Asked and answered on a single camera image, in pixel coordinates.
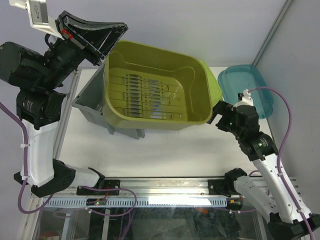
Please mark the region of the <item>lime green container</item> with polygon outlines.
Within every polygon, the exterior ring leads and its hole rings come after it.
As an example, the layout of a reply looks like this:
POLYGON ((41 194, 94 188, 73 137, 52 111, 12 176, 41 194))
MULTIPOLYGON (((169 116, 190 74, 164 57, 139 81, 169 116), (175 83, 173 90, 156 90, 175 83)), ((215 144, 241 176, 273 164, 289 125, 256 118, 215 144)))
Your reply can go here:
POLYGON ((205 70, 205 73, 207 76, 208 88, 210 92, 211 104, 214 107, 219 101, 223 99, 223 93, 210 67, 203 60, 200 60, 199 62, 202 65, 203 69, 205 70))

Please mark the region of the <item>teal transparent container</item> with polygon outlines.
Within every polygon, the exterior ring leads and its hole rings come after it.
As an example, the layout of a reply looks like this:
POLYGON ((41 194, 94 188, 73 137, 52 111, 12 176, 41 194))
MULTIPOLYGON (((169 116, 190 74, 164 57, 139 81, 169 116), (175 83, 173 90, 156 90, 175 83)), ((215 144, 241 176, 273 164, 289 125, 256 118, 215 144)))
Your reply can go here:
MULTIPOLYGON (((238 93, 266 86, 259 70, 250 64, 228 67, 218 75, 217 81, 224 100, 231 105, 238 102, 238 93)), ((274 99, 269 90, 255 90, 251 97, 260 119, 266 119, 273 113, 274 99)))

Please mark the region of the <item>large grey crate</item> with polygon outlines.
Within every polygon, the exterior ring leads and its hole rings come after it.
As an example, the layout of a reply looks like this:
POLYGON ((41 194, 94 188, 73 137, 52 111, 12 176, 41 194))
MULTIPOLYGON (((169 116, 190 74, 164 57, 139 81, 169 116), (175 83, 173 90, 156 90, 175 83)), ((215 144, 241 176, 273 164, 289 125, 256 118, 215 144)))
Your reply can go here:
POLYGON ((71 104, 72 107, 79 109, 88 122, 107 129, 111 135, 119 133, 136 140, 144 138, 145 131, 143 129, 113 127, 105 120, 102 113, 104 72, 103 66, 95 70, 93 76, 76 95, 71 104))

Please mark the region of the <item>olive green slotted basket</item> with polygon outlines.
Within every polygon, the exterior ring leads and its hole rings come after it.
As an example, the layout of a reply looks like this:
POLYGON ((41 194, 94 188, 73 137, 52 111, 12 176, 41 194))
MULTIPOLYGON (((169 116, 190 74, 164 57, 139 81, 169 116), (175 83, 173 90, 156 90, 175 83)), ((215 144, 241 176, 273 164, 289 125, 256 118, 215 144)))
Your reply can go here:
POLYGON ((116 128, 182 130, 212 115, 208 75, 191 56, 119 41, 106 59, 105 120, 116 128))

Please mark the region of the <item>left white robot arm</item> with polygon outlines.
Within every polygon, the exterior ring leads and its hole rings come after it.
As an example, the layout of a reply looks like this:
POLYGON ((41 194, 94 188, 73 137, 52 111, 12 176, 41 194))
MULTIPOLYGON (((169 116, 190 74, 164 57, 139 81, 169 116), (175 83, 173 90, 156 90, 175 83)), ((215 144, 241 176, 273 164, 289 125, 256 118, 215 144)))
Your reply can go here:
POLYGON ((105 188, 103 174, 54 158, 55 134, 65 98, 57 88, 84 60, 100 66, 128 26, 123 22, 87 21, 67 11, 54 25, 61 37, 48 42, 44 54, 11 41, 0 47, 0 78, 19 88, 14 119, 23 132, 23 167, 13 177, 22 185, 30 185, 32 193, 40 198, 70 186, 87 187, 97 195, 105 188))

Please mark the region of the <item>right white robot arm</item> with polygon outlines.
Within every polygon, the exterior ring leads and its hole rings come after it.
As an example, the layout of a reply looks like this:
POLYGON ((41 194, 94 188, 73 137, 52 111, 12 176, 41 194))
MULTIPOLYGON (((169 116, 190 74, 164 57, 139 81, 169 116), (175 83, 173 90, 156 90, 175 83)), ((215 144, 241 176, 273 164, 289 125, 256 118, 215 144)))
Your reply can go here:
POLYGON ((216 127, 234 135, 271 194, 267 195, 256 186, 241 168, 226 172, 223 181, 213 184, 213 189, 227 197, 244 196, 263 216, 275 240, 297 240, 319 229, 319 214, 312 213, 304 204, 282 163, 277 161, 280 153, 273 139, 260 130, 256 108, 244 102, 233 106, 220 100, 213 107, 208 123, 211 124, 217 115, 221 118, 216 127))

